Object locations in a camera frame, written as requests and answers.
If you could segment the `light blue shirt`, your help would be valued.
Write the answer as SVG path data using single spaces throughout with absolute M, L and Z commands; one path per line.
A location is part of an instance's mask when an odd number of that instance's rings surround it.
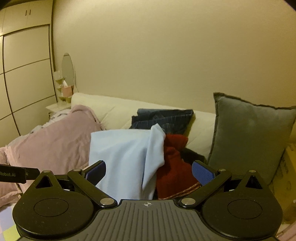
M 149 130 L 108 130 L 91 133 L 89 164 L 102 160 L 106 174 L 97 188 L 114 198 L 151 200 L 156 172 L 164 165 L 166 134 L 158 125 Z

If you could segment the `dark red knit garment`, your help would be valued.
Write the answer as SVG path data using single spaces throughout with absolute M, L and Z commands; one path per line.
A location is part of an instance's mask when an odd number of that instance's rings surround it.
M 192 175 L 192 166 L 181 157 L 188 138 L 183 135 L 167 134 L 164 141 L 163 166 L 157 170 L 156 191 L 159 200 L 186 196 L 202 185 Z

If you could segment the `pink duvet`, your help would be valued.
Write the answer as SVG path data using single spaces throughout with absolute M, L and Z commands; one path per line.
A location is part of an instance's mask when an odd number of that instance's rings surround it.
M 93 110 L 76 105 L 63 118 L 1 147 L 1 164 L 51 170 L 54 174 L 84 169 L 88 166 L 91 133 L 101 130 Z

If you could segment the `grey throw pillow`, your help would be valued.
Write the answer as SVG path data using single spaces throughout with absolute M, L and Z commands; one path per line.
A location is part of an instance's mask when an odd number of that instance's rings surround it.
M 254 169 L 270 184 L 295 124 L 295 106 L 253 104 L 221 92 L 213 97 L 216 118 L 207 164 L 238 175 Z

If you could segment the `checked bed sheet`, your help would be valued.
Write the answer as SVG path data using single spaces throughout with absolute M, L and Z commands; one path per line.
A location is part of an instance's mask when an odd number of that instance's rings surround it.
M 15 204 L 8 204 L 1 207 L 0 220 L 1 220 L 1 240 L 2 241 L 16 241 L 20 238 L 20 235 L 16 229 L 15 222 L 13 220 L 12 212 Z

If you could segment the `dark blue jeans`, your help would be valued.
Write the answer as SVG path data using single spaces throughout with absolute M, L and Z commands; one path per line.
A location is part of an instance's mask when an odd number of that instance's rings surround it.
M 137 115 L 132 116 L 130 129 L 149 130 L 158 124 L 166 134 L 183 135 L 193 116 L 192 109 L 139 108 Z

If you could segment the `cream headboard cushion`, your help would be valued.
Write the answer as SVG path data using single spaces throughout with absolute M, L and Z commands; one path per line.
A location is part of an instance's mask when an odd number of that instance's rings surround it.
M 209 157 L 215 126 L 213 113 L 83 93 L 73 95 L 71 106 L 76 105 L 91 108 L 105 130 L 144 129 L 158 123 L 167 133 L 187 136 L 188 149 Z

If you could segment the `white bedside table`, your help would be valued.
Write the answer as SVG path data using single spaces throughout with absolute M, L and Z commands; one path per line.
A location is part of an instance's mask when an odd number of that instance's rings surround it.
M 49 116 L 52 116 L 53 114 L 59 111 L 62 111 L 64 109 L 70 109 L 70 108 L 71 108 L 71 103 L 68 103 L 68 102 L 57 102 L 49 106 L 46 106 L 46 110 L 48 111 Z

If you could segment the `pink tissue box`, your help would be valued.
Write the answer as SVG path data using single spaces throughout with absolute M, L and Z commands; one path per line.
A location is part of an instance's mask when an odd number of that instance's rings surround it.
M 71 97 L 73 95 L 73 86 L 66 86 L 66 87 L 62 87 L 62 96 L 67 98 L 67 97 Z

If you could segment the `cream wardrobe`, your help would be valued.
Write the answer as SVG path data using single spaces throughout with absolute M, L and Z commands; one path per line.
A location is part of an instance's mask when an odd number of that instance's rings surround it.
M 1 9 L 1 146 L 49 119 L 57 102 L 52 74 L 52 1 Z

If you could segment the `oval vanity mirror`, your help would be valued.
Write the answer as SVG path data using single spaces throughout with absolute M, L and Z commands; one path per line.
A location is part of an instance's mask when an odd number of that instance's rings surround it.
M 69 53 L 63 55 L 61 69 L 66 83 L 68 85 L 75 85 L 75 70 Z

